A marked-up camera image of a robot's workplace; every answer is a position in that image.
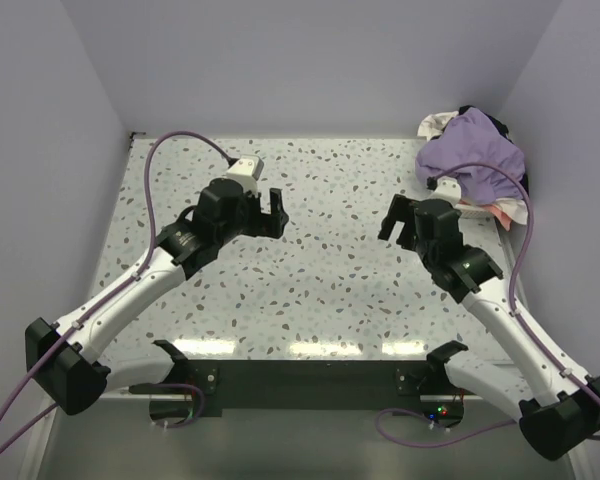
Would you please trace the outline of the purple t shirt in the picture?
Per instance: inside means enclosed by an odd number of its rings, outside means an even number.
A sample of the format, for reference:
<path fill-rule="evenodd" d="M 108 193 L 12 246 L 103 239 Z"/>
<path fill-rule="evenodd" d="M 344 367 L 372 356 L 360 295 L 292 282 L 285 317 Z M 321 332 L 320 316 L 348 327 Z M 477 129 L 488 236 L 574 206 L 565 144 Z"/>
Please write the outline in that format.
<path fill-rule="evenodd" d="M 475 107 L 451 119 L 415 159 L 415 175 L 421 183 L 446 173 L 458 181 L 462 196 L 477 205 L 504 198 L 520 200 L 522 194 L 514 184 L 520 183 L 523 172 L 524 153 Z"/>

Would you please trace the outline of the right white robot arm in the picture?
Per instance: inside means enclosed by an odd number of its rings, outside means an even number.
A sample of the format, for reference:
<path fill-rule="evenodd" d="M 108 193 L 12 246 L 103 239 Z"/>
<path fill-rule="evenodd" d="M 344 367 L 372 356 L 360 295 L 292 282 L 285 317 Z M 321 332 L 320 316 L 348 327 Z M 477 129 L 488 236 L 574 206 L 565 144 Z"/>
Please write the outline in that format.
<path fill-rule="evenodd" d="M 389 239 L 401 223 L 398 245 L 419 256 L 435 285 L 486 327 L 518 372 L 449 341 L 427 354 L 426 382 L 439 393 L 455 386 L 478 395 L 508 415 L 540 456 L 558 460 L 600 438 L 600 375 L 566 354 L 518 303 L 497 263 L 465 243 L 459 218 L 445 200 L 395 195 L 378 237 Z"/>

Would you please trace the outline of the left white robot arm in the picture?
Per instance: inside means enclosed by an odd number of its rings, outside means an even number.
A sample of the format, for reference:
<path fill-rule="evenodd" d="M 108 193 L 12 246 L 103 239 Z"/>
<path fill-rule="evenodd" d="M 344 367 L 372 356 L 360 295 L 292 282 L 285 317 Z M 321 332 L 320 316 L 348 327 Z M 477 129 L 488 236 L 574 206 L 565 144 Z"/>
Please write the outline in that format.
<path fill-rule="evenodd" d="M 269 200 L 264 212 L 260 194 L 234 179 L 212 180 L 196 204 L 161 229 L 135 268 L 55 322 L 38 318 L 27 326 L 28 373 L 66 414 L 88 409 L 113 378 L 100 356 L 142 312 L 214 262 L 236 237 L 282 237 L 289 217 L 281 190 L 270 189 Z"/>

